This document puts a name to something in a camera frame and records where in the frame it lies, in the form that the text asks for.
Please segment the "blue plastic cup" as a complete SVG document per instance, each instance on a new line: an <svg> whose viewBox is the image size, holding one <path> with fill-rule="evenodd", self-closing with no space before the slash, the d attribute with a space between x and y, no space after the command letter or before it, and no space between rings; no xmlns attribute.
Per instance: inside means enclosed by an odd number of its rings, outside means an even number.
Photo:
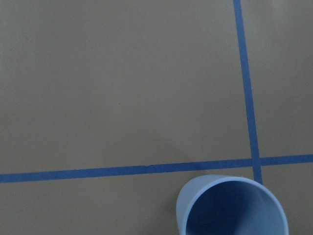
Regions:
<svg viewBox="0 0 313 235"><path fill-rule="evenodd" d="M181 235L288 235L286 214L262 184L244 177L203 175L176 202Z"/></svg>

